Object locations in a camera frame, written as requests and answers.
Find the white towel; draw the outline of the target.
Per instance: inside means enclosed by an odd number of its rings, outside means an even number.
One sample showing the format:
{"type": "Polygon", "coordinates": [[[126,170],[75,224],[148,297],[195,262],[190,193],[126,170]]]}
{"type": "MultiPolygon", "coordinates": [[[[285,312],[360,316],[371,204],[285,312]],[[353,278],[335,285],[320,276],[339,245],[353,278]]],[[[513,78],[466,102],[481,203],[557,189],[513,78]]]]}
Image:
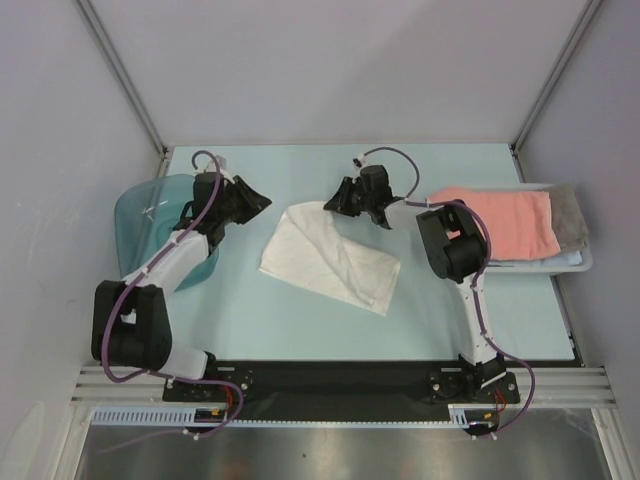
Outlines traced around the white towel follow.
{"type": "Polygon", "coordinates": [[[275,279],[381,316],[400,269],[399,259],[342,236],[319,201],[286,208],[259,266],[275,279]]]}

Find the pink towel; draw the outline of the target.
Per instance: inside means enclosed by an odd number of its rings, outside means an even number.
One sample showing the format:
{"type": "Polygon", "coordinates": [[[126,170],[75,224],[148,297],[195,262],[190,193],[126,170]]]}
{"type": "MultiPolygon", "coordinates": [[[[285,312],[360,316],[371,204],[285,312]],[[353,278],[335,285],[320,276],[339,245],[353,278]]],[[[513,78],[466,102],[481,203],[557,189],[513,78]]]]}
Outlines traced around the pink towel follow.
{"type": "Polygon", "coordinates": [[[535,261],[561,248],[552,228],[551,200],[543,191],[482,191],[448,187],[427,197],[429,203],[461,200],[487,227],[491,259],[535,261]]]}

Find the grey towel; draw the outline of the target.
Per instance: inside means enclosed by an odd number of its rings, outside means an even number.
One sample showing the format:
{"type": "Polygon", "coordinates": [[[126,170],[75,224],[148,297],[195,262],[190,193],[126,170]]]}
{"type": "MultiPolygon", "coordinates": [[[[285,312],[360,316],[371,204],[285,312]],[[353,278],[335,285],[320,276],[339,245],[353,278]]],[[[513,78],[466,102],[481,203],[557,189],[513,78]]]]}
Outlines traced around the grey towel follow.
{"type": "Polygon", "coordinates": [[[562,254],[587,247],[589,230],[574,189],[569,184],[551,185],[542,189],[549,195],[551,224],[562,254]]]}

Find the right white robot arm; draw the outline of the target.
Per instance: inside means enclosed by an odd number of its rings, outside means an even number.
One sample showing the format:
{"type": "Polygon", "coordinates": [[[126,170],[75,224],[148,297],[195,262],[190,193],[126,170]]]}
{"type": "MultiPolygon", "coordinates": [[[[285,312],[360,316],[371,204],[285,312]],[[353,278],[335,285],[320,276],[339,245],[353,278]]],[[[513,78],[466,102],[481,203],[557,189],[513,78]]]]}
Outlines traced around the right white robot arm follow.
{"type": "Polygon", "coordinates": [[[496,380],[506,375],[506,367],[486,320],[484,272],[491,241],[478,214],[460,200],[430,204],[395,196],[388,172],[381,165],[366,166],[358,176],[343,178],[324,209],[348,217],[365,213],[383,229],[420,235],[433,273],[453,282],[463,308],[463,330],[468,339],[459,355],[466,370],[460,377],[461,392],[474,402],[493,394],[496,380]]]}

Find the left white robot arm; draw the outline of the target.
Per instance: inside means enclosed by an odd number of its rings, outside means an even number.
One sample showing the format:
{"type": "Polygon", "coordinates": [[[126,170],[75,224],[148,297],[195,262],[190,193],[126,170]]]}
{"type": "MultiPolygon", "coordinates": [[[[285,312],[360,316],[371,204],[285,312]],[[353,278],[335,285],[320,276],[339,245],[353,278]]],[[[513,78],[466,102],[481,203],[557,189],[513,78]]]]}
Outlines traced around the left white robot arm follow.
{"type": "Polygon", "coordinates": [[[159,250],[121,280],[97,286],[91,353],[115,383],[130,377],[116,376],[113,365],[134,367],[140,374],[185,379],[189,393],[208,400],[220,388],[215,356],[173,339],[166,300],[193,270],[217,254],[227,225],[246,224],[272,200],[239,176],[209,172],[191,181],[192,199],[159,250]]]}

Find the teal plastic basin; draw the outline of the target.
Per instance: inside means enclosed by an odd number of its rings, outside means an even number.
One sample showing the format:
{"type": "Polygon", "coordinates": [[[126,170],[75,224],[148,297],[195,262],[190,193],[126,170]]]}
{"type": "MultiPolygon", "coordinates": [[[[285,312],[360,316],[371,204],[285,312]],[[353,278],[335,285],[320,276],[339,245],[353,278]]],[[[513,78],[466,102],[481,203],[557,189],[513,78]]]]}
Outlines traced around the teal plastic basin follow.
{"type": "Polygon", "coordinates": [[[114,209],[120,275],[133,279],[162,249],[171,246],[151,269],[142,286],[154,284],[166,297],[193,287],[213,273],[218,249],[204,235],[201,221],[183,240],[178,236],[211,199],[221,195],[225,181],[214,173],[171,175],[126,191],[114,209]]]}

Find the white plastic basket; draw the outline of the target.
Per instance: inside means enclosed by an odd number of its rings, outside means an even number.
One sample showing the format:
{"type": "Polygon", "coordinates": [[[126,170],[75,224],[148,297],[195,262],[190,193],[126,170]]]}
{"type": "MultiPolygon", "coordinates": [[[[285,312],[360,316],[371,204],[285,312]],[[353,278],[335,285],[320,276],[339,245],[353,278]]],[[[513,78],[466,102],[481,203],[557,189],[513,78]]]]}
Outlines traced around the white plastic basket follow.
{"type": "MultiPolygon", "coordinates": [[[[520,183],[514,186],[506,186],[506,187],[496,187],[491,188],[490,192],[529,192],[529,191],[540,191],[543,192],[542,189],[554,184],[540,184],[540,183],[520,183]]],[[[537,271],[525,271],[520,269],[506,269],[506,268],[491,268],[488,266],[487,272],[494,274],[544,274],[549,276],[559,275],[563,273],[578,273],[587,271],[593,264],[593,259],[591,255],[591,250],[589,246],[589,237],[587,247],[583,250],[580,250],[583,255],[583,263],[577,267],[569,267],[564,271],[560,270],[537,270],[537,271]]]]}

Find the light blue towel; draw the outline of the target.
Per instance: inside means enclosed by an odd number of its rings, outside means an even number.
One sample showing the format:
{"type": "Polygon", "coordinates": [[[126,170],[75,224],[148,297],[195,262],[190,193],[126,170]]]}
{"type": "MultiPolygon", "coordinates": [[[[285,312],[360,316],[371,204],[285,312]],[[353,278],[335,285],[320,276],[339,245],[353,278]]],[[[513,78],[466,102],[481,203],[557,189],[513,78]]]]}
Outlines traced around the light blue towel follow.
{"type": "Polygon", "coordinates": [[[565,252],[558,255],[538,260],[492,260],[489,263],[491,268],[520,269],[525,271],[537,270],[560,270],[564,271],[569,267],[577,267],[583,263],[581,251],[565,252]]]}

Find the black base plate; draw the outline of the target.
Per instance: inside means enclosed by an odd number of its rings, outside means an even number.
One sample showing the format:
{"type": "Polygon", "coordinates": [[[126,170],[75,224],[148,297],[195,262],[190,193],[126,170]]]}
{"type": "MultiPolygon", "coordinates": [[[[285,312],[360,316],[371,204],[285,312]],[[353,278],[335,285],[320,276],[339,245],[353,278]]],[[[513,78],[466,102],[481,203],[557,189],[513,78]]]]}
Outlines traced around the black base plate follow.
{"type": "Polygon", "coordinates": [[[515,406],[521,400],[511,372],[478,387],[451,361],[216,361],[214,377],[237,385],[236,406],[416,409],[468,404],[515,406]]]}

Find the aluminium rail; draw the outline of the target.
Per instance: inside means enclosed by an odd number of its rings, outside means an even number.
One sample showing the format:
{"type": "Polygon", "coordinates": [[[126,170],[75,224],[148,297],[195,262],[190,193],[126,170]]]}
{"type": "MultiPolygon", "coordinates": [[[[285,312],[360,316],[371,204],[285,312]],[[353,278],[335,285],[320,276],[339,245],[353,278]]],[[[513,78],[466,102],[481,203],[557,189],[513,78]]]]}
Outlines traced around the aluminium rail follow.
{"type": "MultiPolygon", "coordinates": [[[[533,408],[615,408],[617,402],[605,370],[598,368],[553,368],[514,370],[523,395],[535,385],[533,408]]],[[[98,366],[81,369],[71,395],[73,405],[164,405],[164,381],[141,375],[125,383],[114,383],[98,366]]]]}

